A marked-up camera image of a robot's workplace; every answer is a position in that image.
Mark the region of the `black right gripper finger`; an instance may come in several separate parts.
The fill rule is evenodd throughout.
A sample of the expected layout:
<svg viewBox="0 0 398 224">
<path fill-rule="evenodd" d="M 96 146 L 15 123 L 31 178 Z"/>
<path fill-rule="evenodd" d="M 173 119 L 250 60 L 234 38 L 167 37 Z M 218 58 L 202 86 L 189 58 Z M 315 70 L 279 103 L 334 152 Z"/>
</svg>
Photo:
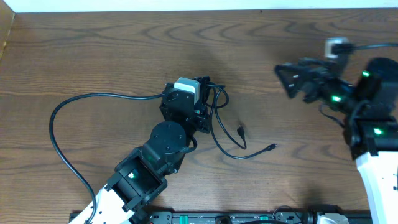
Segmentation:
<svg viewBox="0 0 398 224">
<path fill-rule="evenodd" d="M 301 58 L 297 63 L 286 63 L 284 66 L 289 68 L 326 67 L 326 61 L 314 58 Z"/>
<path fill-rule="evenodd" d="M 300 66 L 291 63 L 276 65 L 274 72 L 289 98 L 295 98 L 300 91 Z"/>
</svg>

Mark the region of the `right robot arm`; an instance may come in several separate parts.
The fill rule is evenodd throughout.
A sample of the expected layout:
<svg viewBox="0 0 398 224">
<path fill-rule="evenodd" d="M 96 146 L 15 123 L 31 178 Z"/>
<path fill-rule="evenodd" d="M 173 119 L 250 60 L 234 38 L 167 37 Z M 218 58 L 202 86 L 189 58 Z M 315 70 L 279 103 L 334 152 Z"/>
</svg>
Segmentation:
<svg viewBox="0 0 398 224">
<path fill-rule="evenodd" d="M 340 77 L 331 62 L 275 66 L 289 98 L 305 92 L 303 101 L 322 100 L 345 115 L 343 137 L 363 180 L 373 223 L 397 223 L 397 62 L 374 58 L 357 85 Z"/>
</svg>

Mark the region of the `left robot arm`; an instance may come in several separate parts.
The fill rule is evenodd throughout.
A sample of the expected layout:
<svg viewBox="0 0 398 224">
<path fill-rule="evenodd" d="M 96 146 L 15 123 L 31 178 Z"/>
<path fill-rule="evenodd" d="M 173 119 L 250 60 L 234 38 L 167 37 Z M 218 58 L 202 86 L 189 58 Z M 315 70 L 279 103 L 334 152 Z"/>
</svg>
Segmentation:
<svg viewBox="0 0 398 224">
<path fill-rule="evenodd" d="M 165 190 L 166 176 L 177 173 L 185 155 L 196 149 L 194 134 L 209 133 L 208 95 L 204 83 L 198 94 L 168 84 L 160 105 L 164 121 L 153 128 L 148 141 L 115 167 L 96 196 L 97 204 L 89 204 L 71 222 L 144 222 L 144 207 Z"/>
</svg>

